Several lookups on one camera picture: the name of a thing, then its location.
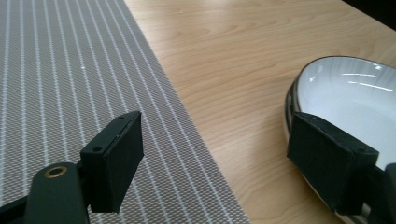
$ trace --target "wooden table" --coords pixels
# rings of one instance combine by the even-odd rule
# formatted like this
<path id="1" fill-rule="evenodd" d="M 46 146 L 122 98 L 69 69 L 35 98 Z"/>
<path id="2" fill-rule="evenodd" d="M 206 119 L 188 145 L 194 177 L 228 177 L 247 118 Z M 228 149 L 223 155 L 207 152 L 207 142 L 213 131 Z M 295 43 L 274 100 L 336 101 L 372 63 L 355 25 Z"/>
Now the wooden table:
<path id="1" fill-rule="evenodd" d="M 340 223 L 286 158 L 284 98 L 329 55 L 396 67 L 396 32 L 336 0 L 127 0 L 252 223 Z"/>

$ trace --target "striped placemat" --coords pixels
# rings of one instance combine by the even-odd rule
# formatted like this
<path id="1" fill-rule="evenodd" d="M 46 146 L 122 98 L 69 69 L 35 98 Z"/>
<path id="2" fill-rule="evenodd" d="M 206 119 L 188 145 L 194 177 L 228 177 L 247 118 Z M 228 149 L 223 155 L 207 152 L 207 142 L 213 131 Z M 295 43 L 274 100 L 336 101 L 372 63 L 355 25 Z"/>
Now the striped placemat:
<path id="1" fill-rule="evenodd" d="M 91 222 L 248 222 L 123 1 L 0 0 L 0 80 L 0 205 L 140 110 L 146 157 Z"/>

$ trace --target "screw hole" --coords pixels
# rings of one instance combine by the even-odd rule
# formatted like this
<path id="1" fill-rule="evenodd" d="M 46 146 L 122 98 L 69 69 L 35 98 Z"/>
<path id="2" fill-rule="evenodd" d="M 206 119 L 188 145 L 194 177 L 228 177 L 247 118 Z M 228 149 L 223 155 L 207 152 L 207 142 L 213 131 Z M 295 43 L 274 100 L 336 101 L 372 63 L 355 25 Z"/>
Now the screw hole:
<path id="1" fill-rule="evenodd" d="M 94 152 L 98 152 L 98 151 L 100 151 L 100 150 L 102 150 L 101 147 L 94 147 L 94 148 L 92 149 L 92 151 L 94 151 Z"/>
<path id="2" fill-rule="evenodd" d="M 364 147 L 358 147 L 357 150 L 359 152 L 366 152 L 366 148 L 364 148 Z"/>
<path id="3" fill-rule="evenodd" d="M 44 177 L 55 178 L 55 177 L 63 175 L 64 173 L 66 173 L 66 171 L 67 171 L 67 167 L 57 166 L 57 167 L 54 167 L 54 168 L 48 170 L 46 173 L 44 173 Z"/>

